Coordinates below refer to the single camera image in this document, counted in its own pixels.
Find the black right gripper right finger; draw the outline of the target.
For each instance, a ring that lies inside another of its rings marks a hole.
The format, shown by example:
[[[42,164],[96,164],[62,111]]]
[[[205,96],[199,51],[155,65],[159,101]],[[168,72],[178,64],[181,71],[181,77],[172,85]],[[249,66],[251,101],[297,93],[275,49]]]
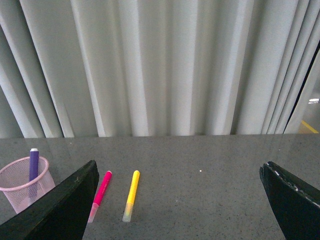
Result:
[[[269,161],[259,169],[273,214],[287,240],[320,238],[320,191]]]

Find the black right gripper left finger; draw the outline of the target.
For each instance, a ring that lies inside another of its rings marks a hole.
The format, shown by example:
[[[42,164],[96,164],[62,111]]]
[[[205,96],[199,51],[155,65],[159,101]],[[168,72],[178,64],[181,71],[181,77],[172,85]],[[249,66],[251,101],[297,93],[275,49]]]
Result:
[[[35,203],[0,226],[2,240],[81,240],[99,183],[90,160]]]

